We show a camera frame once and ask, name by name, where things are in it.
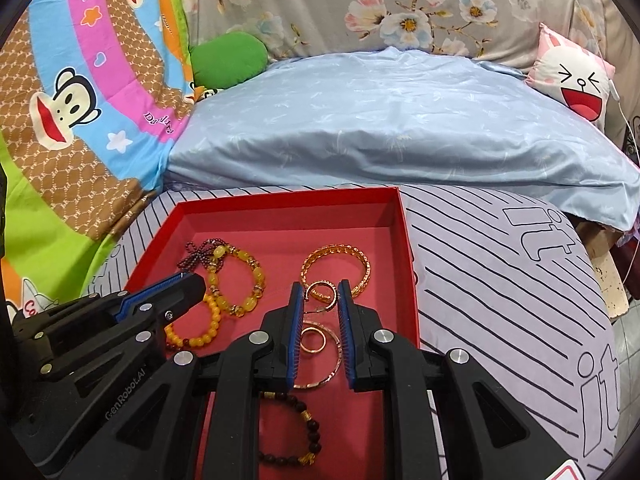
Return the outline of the dark beaded bow ornament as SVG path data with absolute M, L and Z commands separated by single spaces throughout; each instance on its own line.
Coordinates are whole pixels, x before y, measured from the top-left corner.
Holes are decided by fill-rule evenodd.
M 177 263 L 181 272 L 192 272 L 199 264 L 207 268 L 213 261 L 215 249 L 224 244 L 221 238 L 208 238 L 201 244 L 187 242 L 184 245 L 186 255 Z

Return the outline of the thin gold bangle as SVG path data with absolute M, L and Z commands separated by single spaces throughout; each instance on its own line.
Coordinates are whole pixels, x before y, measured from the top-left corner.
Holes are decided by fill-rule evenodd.
M 344 360 L 341 337 L 330 326 L 303 322 L 299 341 L 299 368 L 293 389 L 317 390 L 326 386 L 341 370 Z

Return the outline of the small gold earring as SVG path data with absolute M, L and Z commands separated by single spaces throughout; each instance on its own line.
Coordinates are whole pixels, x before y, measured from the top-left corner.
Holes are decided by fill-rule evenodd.
M 314 281 L 305 287 L 305 299 L 319 301 L 324 304 L 327 309 L 331 309 L 336 305 L 337 298 L 337 287 L 330 281 Z

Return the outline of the wide gold chain bangle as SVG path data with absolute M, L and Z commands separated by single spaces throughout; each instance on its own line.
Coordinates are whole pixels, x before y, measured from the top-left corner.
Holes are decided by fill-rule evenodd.
M 372 263 L 368 256 L 358 247 L 349 244 L 329 244 L 321 246 L 311 252 L 303 261 L 299 271 L 299 281 L 311 290 L 312 278 L 318 278 L 314 272 L 316 266 L 328 270 L 330 263 L 336 263 L 338 268 L 356 278 L 350 292 L 354 298 L 360 296 L 369 286 L 372 278 Z

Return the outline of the red cardboard tray box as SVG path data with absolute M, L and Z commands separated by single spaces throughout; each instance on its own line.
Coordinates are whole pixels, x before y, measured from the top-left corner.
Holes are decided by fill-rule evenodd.
M 187 242 L 208 238 L 255 257 L 266 276 L 265 295 L 245 318 L 225 318 L 207 353 L 254 330 L 262 316 L 288 302 L 304 259 L 329 244 L 360 248 L 372 263 L 372 278 L 358 302 L 378 312 L 382 324 L 410 340 L 419 337 L 411 250 L 400 195 L 394 188 L 185 192 L 160 196 L 132 227 L 134 268 L 126 286 L 132 292 L 177 271 Z M 349 281 L 336 263 L 312 281 Z M 340 332 L 335 312 L 310 300 L 310 318 Z M 297 391 L 320 425 L 322 449 L 308 467 L 264 465 L 264 479 L 381 479 L 385 474 L 383 397 L 349 389 L 344 368 L 322 388 Z

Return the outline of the green cushion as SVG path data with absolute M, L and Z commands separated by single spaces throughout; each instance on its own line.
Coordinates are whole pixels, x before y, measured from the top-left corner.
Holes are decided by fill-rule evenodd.
M 259 39 L 236 30 L 193 47 L 191 62 L 197 86 L 226 90 L 261 74 L 269 56 Z

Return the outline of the colourful monkey cartoon blanket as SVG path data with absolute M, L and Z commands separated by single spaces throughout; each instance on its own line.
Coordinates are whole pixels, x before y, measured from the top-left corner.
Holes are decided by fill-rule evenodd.
M 80 293 L 160 189 L 202 95 L 180 0 L 1 0 L 11 314 Z

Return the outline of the light blue pillow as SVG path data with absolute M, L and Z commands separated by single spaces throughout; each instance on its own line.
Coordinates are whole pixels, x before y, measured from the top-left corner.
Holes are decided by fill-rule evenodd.
M 274 64 L 194 106 L 172 188 L 451 184 L 520 193 L 628 231 L 634 164 L 498 65 L 389 48 Z

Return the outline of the pink cartoon face cushion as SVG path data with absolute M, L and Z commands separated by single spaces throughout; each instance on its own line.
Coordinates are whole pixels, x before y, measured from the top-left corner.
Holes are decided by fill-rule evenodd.
M 560 102 L 604 131 L 615 67 L 546 24 L 539 24 L 538 49 L 525 83 Z

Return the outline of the grey floral bedsheet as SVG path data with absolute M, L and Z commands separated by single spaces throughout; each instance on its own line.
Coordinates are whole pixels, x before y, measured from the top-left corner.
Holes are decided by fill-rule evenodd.
M 615 67 L 605 133 L 639 134 L 639 43 L 613 0 L 181 0 L 192 46 L 242 30 L 272 60 L 420 49 L 529 70 L 546 24 Z

